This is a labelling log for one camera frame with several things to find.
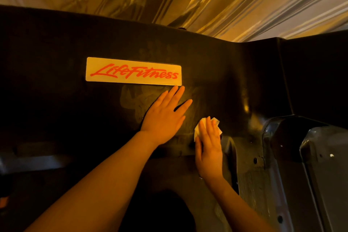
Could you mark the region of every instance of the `screw hole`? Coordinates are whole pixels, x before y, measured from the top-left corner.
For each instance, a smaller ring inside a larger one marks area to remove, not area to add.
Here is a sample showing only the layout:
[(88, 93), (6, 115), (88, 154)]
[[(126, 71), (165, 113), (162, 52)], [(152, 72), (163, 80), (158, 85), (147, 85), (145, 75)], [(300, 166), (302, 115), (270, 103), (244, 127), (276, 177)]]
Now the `screw hole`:
[(277, 217), (277, 220), (278, 220), (278, 223), (281, 224), (281, 223), (283, 222), (283, 217), (282, 217), (282, 216), (278, 216), (278, 217)]

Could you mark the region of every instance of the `person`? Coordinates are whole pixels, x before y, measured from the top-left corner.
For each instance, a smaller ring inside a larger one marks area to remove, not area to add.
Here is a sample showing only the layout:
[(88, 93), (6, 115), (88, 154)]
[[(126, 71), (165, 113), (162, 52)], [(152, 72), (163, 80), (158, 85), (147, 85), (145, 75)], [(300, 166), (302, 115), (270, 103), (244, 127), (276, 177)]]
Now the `person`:
[[(175, 108), (185, 88), (174, 86), (153, 103), (141, 130), (50, 206), (26, 232), (116, 231), (121, 224), (141, 171), (152, 152), (170, 140), (181, 127), (187, 100)], [(218, 128), (210, 117), (199, 123), (196, 138), (198, 173), (220, 204), (233, 231), (273, 231), (244, 202), (222, 175)]]

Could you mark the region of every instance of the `rectangular sticker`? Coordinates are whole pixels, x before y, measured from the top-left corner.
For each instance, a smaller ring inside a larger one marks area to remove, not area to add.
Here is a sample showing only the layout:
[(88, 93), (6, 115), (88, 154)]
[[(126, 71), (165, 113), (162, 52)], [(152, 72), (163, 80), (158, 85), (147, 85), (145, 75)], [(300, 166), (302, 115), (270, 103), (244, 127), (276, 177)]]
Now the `rectangular sticker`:
[(181, 66), (88, 57), (86, 81), (181, 85)]

